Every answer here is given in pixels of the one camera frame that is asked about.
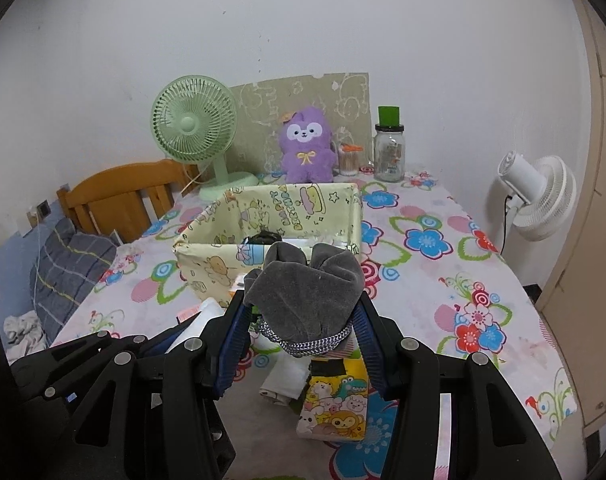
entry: black jar lid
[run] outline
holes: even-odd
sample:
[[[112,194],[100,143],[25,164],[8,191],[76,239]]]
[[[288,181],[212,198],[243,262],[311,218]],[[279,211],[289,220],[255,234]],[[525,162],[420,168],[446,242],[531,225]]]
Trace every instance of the black jar lid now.
[[[389,132],[397,134],[402,134],[405,130],[405,126],[403,126],[402,124],[397,124],[396,126],[381,126],[380,124],[377,124],[375,128],[378,132]]]

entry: white fan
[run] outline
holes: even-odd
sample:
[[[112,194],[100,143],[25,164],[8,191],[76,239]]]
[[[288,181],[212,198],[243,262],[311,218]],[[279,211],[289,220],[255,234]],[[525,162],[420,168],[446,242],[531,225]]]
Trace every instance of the white fan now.
[[[576,179],[559,156],[544,156],[532,165],[512,151],[498,171],[515,193],[506,204],[504,238],[513,225],[526,240],[544,240],[569,217],[576,200]]]

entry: desk fan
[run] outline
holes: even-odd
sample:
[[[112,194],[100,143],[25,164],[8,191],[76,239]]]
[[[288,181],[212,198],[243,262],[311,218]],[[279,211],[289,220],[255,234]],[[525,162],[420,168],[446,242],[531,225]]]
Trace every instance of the desk fan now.
[[[203,75],[172,81],[152,107],[152,134],[163,152],[201,172],[214,165],[215,178],[200,186],[203,200],[216,200],[230,187],[256,186],[251,173],[227,173],[225,151],[236,133],[236,101],[222,83]]]
[[[559,156],[544,156],[532,165],[512,151],[503,157],[498,173],[514,192],[506,202],[504,240],[512,226],[525,240],[544,240],[569,217],[576,179]]]

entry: stuffed animal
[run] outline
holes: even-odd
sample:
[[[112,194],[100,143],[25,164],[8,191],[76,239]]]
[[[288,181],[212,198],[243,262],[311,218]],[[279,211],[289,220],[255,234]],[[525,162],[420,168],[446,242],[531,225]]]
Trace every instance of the stuffed animal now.
[[[322,110],[309,106],[283,124],[278,143],[283,152],[281,168],[288,184],[332,182],[338,163],[330,149],[332,130]]]

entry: yellow cartoon package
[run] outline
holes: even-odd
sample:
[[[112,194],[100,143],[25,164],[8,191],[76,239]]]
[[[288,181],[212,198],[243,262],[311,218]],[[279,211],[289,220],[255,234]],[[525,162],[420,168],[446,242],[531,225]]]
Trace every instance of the yellow cartoon package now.
[[[310,371],[298,436],[332,442],[362,440],[369,390],[363,359],[314,358]]]
[[[240,274],[261,267],[264,245],[246,243],[261,231],[284,241],[310,240],[360,251],[360,195],[355,184],[287,184],[232,188],[187,226],[174,241],[181,275],[198,296],[221,306]]]

